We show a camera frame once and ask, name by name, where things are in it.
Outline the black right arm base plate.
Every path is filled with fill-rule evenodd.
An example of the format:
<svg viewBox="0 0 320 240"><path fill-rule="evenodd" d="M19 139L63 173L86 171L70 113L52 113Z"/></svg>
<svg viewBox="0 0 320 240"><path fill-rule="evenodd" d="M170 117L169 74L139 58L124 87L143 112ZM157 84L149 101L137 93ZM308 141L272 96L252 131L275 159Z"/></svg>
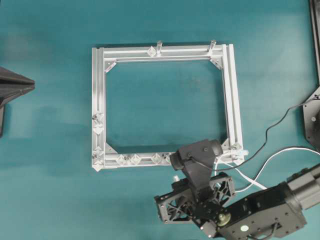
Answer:
<svg viewBox="0 0 320 240"><path fill-rule="evenodd" d="M304 133L306 140L320 151L320 87L303 104Z"/></svg>

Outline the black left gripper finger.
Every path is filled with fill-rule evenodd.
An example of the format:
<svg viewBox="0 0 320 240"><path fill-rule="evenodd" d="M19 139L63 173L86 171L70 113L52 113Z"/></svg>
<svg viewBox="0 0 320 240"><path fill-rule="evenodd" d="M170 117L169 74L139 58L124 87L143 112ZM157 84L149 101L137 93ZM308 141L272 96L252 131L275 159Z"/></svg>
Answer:
<svg viewBox="0 0 320 240"><path fill-rule="evenodd" d="M13 85L34 85L35 81L16 72L0 67L0 83Z"/></svg>
<svg viewBox="0 0 320 240"><path fill-rule="evenodd" d="M34 90L34 85L1 85L0 107Z"/></svg>

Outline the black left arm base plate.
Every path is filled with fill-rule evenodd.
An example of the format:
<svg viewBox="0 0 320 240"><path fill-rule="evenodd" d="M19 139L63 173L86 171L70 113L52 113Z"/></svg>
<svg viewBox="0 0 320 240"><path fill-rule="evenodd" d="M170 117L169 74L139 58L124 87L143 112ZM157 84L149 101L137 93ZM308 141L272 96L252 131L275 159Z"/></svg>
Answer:
<svg viewBox="0 0 320 240"><path fill-rule="evenodd" d="M4 118L5 118L5 106L2 106L0 108L0 137L3 136Z"/></svg>

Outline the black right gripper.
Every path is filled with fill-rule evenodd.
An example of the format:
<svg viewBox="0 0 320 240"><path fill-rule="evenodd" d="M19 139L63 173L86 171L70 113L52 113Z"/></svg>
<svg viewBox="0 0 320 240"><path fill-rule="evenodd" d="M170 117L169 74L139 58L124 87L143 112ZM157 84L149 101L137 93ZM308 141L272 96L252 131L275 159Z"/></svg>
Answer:
<svg viewBox="0 0 320 240"><path fill-rule="evenodd" d="M231 214L225 207L235 195L232 177L224 172L210 178L201 190L191 188L187 178L174 182L172 192L155 196L158 216L164 223L227 223Z"/></svg>

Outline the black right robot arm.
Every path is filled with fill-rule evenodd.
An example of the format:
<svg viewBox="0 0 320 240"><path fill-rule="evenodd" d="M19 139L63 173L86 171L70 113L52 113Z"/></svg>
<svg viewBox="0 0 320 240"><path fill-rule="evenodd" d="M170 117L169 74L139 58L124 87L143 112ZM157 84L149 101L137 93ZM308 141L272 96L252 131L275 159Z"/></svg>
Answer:
<svg viewBox="0 0 320 240"><path fill-rule="evenodd" d="M163 223L195 224L210 239L269 240L306 225L303 211L320 202L320 166L304 168L232 204L234 184L224 172L210 178L201 197L193 194L187 178L171 187L172 192L154 197Z"/></svg>

